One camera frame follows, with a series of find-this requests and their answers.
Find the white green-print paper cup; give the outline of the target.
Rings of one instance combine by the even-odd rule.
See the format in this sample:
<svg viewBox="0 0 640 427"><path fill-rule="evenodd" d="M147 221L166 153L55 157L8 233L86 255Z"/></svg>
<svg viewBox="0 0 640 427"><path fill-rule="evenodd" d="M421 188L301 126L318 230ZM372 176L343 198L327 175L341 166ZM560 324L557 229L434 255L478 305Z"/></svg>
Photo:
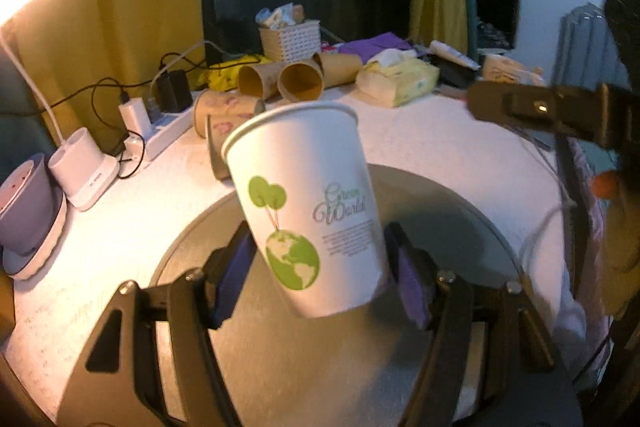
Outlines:
<svg viewBox="0 0 640 427"><path fill-rule="evenodd" d="M370 303L390 278L356 112L334 102L268 110L221 147L273 280L302 317Z"/></svg>

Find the brown floral paper cup front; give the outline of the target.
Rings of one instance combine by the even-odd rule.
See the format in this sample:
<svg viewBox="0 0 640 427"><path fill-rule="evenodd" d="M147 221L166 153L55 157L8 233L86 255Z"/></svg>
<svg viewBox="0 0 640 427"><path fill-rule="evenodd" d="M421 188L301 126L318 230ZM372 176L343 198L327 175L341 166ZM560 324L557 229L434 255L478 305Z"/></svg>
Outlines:
<svg viewBox="0 0 640 427"><path fill-rule="evenodd" d="M242 124L253 119L255 114L243 113L239 115L214 115L205 117L205 140L209 155L210 167L216 180L224 181L231 174L226 162L222 159L222 146L229 135Z"/></svg>

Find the brown floral paper cup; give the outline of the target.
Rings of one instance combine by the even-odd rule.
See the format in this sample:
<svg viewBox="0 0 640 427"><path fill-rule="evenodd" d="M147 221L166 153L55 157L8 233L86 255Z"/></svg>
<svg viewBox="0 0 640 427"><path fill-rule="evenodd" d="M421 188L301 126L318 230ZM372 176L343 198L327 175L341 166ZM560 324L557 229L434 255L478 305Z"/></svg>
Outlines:
<svg viewBox="0 0 640 427"><path fill-rule="evenodd" d="M205 117L205 140L209 155L210 167L216 180L224 181L231 174L226 162L222 159L222 146L229 135L242 124L253 119L255 114L243 113L239 115L214 115Z"/></svg>
<svg viewBox="0 0 640 427"><path fill-rule="evenodd" d="M227 136L265 110L266 106L261 98L205 90L194 102L193 128L200 138L205 138L208 124L216 135Z"/></svg>

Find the brown paper cup right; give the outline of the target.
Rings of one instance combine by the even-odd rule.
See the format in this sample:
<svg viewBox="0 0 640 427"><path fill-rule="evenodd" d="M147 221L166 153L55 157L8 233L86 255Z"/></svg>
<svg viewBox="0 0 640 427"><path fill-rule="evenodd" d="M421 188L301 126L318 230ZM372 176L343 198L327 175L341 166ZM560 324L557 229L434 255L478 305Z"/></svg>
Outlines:
<svg viewBox="0 0 640 427"><path fill-rule="evenodd" d="M326 89L355 82L362 69L362 61L357 54L315 53L312 59L321 69Z"/></svg>

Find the brown floral paper cup rear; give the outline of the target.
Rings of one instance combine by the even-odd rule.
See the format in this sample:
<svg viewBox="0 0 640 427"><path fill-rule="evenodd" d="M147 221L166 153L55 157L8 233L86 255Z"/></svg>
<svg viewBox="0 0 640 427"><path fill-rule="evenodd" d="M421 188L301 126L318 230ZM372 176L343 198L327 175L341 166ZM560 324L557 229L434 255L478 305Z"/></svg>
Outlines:
<svg viewBox="0 0 640 427"><path fill-rule="evenodd" d="M200 138L205 138L208 124L216 135L227 136L265 110L266 106L261 98L205 90L194 102L193 128Z"/></svg>

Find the brown paper cup middle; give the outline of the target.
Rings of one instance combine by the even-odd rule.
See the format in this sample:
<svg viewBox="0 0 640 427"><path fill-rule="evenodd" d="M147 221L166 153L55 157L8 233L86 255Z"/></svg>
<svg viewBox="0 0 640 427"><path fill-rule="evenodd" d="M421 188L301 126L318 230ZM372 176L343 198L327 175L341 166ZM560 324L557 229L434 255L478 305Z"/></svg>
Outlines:
<svg viewBox="0 0 640 427"><path fill-rule="evenodd" d="M319 100L324 90L324 78L314 60L291 63L281 70L278 78L280 95L290 102Z"/></svg>

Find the grey padded headboard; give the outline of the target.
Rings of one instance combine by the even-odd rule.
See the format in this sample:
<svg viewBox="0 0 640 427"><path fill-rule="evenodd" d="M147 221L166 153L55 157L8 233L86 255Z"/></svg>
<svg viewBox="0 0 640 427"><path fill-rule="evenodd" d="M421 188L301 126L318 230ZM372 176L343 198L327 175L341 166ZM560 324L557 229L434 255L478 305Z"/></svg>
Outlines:
<svg viewBox="0 0 640 427"><path fill-rule="evenodd" d="M597 5L586 3L562 18L551 83L590 91L600 83L630 87L626 66Z"/></svg>

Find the round grey turntable mat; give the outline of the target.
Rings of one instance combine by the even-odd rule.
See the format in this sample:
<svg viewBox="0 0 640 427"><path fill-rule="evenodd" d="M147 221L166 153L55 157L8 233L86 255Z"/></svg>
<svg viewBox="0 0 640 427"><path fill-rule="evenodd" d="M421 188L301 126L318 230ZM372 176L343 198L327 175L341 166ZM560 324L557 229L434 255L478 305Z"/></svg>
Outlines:
<svg viewBox="0 0 640 427"><path fill-rule="evenodd" d="M514 250L467 199L404 170L370 169L378 211L465 280L500 286L518 274ZM299 317L256 257L232 317L210 338L247 426L393 426L432 336L410 322L394 288L322 319Z"/></svg>

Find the purple bowl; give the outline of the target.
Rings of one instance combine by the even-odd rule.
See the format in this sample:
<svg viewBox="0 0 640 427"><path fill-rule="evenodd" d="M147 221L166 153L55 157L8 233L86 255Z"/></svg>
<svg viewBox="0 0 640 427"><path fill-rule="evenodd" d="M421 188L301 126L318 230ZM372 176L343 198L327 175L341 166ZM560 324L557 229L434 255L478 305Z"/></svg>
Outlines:
<svg viewBox="0 0 640 427"><path fill-rule="evenodd" d="M49 233L54 212L46 158L37 153L1 185L1 246L20 256L31 253Z"/></svg>

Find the white desk lamp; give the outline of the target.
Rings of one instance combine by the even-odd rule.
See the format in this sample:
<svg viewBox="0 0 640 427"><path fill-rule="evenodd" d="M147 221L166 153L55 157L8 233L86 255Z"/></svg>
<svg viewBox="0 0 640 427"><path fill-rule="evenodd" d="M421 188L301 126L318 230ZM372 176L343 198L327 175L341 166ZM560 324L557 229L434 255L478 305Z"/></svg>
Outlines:
<svg viewBox="0 0 640 427"><path fill-rule="evenodd" d="M23 11L34 0L1 0L1 23L6 24ZM58 137L58 148L48 161L48 168L63 193L77 210L90 209L115 180L118 160L99 149L86 127L81 127L70 136L64 136L53 113L52 105L46 100L24 65L9 45L2 41L1 49L20 73L32 94L44 108Z"/></svg>

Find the white power strip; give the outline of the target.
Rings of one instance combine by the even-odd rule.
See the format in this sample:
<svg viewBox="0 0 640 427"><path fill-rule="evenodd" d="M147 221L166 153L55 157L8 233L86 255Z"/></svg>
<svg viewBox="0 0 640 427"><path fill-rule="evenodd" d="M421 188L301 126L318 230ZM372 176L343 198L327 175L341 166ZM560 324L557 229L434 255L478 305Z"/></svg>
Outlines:
<svg viewBox="0 0 640 427"><path fill-rule="evenodd" d="M130 134L125 141L125 159L142 160L143 164L153 161L160 156L167 147L177 141L183 133L193 126L193 108L189 107L182 113L163 113L162 118L152 124L151 134L141 140L137 135Z"/></svg>

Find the purple cloth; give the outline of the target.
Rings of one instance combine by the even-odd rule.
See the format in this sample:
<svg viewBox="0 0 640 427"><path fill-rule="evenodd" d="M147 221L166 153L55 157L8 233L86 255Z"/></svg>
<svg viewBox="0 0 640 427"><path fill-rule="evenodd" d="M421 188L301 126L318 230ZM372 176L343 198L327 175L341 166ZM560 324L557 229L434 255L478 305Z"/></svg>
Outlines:
<svg viewBox="0 0 640 427"><path fill-rule="evenodd" d="M366 64L370 58L387 49L408 51L412 50L412 45L392 32L386 32L369 39L359 39L344 43L338 48L337 52L339 54L357 55L361 63Z"/></svg>

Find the white woven basket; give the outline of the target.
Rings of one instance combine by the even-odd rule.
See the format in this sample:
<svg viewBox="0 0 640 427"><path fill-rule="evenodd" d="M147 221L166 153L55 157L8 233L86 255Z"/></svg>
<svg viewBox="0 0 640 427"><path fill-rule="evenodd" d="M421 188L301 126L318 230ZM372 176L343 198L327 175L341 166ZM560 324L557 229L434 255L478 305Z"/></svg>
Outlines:
<svg viewBox="0 0 640 427"><path fill-rule="evenodd" d="M273 62L296 62L321 50L320 22L307 20L281 29L259 29L262 53Z"/></svg>

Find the yellow patterned bag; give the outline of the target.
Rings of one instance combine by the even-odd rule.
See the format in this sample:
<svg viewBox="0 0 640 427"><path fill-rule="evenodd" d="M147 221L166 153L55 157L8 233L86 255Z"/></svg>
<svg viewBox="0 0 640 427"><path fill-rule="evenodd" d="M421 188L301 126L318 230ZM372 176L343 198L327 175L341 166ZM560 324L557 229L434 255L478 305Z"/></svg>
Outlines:
<svg viewBox="0 0 640 427"><path fill-rule="evenodd" d="M208 88L217 92L231 91L238 87L242 67L269 63L269 58L262 55L245 54L231 61L209 66L198 76L196 90Z"/></svg>

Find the yellow curtain left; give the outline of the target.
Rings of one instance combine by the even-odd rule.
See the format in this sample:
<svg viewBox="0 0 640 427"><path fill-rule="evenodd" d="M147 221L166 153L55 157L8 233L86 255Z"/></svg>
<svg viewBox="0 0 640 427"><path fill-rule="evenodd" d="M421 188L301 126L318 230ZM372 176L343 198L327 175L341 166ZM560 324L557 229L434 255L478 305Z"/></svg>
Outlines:
<svg viewBox="0 0 640 427"><path fill-rule="evenodd" d="M34 0L10 23L8 40L64 134L87 128L101 150L124 133L118 89L135 96L160 58L203 38L201 0Z"/></svg>

